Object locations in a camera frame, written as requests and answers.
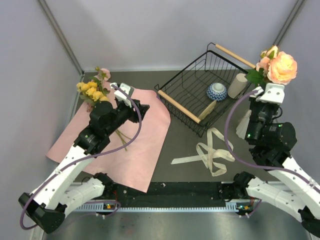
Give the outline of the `double pink rose stem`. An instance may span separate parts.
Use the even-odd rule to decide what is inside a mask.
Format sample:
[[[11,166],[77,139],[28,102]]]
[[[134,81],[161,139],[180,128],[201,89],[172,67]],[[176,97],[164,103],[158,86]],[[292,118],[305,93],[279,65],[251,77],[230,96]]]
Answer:
[[[296,78],[298,64],[290,55],[273,45],[260,54],[260,61],[247,72],[245,78],[256,86],[268,83],[288,85]]]

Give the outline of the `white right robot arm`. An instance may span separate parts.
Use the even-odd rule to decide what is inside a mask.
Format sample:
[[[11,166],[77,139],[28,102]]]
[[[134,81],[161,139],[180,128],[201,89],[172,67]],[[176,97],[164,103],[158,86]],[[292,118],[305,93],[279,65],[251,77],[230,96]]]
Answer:
[[[241,97],[234,111],[249,99],[249,117],[245,140],[254,160],[253,168],[265,170],[290,189],[280,190],[248,172],[233,179],[233,192],[239,198],[253,197],[267,202],[294,217],[310,234],[320,236],[320,187],[298,165],[290,151],[297,143],[296,131],[290,122],[276,123],[278,104],[257,101],[252,93]]]

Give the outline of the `purple pink wrapping paper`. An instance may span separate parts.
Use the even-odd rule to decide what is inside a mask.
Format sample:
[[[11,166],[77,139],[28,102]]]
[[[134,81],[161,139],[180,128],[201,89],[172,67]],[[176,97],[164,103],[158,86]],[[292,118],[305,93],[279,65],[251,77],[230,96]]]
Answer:
[[[171,118],[165,105],[157,98],[153,90],[133,90],[132,98],[140,100],[142,105],[149,105],[138,137],[117,152],[103,155],[90,163],[83,171],[89,174],[107,173],[116,183],[147,192],[160,152],[165,141]],[[87,103],[82,103],[74,117],[62,132],[46,156],[60,163],[70,150],[79,133],[89,124]],[[138,123],[127,121],[119,131],[133,138],[138,130]]]

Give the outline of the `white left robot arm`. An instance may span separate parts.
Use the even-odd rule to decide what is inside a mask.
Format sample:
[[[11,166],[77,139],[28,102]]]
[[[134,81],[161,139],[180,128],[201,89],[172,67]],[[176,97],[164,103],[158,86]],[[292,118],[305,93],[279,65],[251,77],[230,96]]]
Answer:
[[[24,192],[18,199],[22,207],[20,227],[24,216],[50,234],[78,207],[95,198],[109,198],[114,191],[113,180],[99,172],[75,190],[67,191],[83,169],[95,158],[106,155],[104,149],[110,136],[126,121],[141,124],[149,105],[131,100],[130,105],[117,101],[113,108],[108,101],[97,103],[89,114],[88,126],[75,139],[67,155],[45,182],[31,193]]]

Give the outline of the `cream ribbon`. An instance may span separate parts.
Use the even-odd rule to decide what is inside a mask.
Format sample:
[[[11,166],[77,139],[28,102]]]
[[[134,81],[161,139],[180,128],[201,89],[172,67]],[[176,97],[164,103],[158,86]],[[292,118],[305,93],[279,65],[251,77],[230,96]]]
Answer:
[[[215,127],[210,128],[207,133],[207,144],[198,142],[195,146],[197,155],[182,158],[174,158],[171,165],[186,164],[202,161],[205,167],[210,171],[212,177],[222,176],[227,172],[227,166],[223,163],[215,162],[215,159],[224,159],[229,162],[235,162],[235,158],[228,150],[214,149],[213,140],[216,136],[219,140],[225,142],[224,135]]]

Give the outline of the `yellow pink flower bunch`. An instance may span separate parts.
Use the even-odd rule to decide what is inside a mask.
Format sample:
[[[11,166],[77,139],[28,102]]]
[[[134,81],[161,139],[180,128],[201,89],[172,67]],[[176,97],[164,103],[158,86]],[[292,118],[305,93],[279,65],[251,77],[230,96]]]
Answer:
[[[111,91],[105,87],[105,83],[111,78],[110,71],[99,66],[96,66],[95,70],[97,74],[90,77],[88,83],[76,84],[80,98],[87,104],[87,112],[91,112],[97,103],[110,101],[108,94]]]

